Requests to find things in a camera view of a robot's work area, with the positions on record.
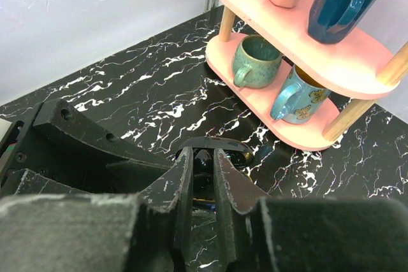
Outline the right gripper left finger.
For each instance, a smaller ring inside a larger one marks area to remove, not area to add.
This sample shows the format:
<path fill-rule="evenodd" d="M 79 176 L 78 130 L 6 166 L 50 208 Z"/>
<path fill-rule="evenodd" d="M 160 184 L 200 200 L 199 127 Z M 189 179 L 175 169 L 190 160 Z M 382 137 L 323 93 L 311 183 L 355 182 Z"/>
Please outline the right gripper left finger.
<path fill-rule="evenodd" d="M 193 150 L 132 194 L 1 189 L 2 271 L 185 271 Z"/>

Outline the black earbud charging case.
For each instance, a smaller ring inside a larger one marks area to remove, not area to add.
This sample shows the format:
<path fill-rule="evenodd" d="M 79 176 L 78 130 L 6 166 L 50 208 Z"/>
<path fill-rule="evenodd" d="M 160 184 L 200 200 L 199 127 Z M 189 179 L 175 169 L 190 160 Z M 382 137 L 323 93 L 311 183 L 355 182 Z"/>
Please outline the black earbud charging case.
<path fill-rule="evenodd" d="M 193 149 L 193 202 L 196 206 L 215 208 L 214 199 L 214 150 L 220 148 L 234 167 L 246 168 L 254 159 L 252 150 L 241 141 L 212 136 L 192 137 L 179 146 L 174 159 L 185 147 Z"/>

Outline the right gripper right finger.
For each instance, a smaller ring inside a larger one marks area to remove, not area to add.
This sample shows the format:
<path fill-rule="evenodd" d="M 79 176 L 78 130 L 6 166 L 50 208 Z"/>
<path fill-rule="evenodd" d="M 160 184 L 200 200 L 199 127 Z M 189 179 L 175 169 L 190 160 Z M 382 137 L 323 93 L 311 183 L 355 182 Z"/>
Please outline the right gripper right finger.
<path fill-rule="evenodd" d="M 272 197 L 214 152 L 221 271 L 406 271 L 407 207 L 383 197 Z"/>

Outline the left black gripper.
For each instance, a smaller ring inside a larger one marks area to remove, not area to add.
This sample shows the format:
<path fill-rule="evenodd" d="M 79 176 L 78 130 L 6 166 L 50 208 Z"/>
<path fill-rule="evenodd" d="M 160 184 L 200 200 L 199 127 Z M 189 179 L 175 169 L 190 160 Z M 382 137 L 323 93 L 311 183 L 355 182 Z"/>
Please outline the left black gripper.
<path fill-rule="evenodd" d="M 116 170 L 167 170 L 172 162 L 92 121 L 63 99 L 38 104 L 34 122 L 18 120 L 1 140 L 8 153 L 1 188 L 14 194 L 125 193 Z"/>

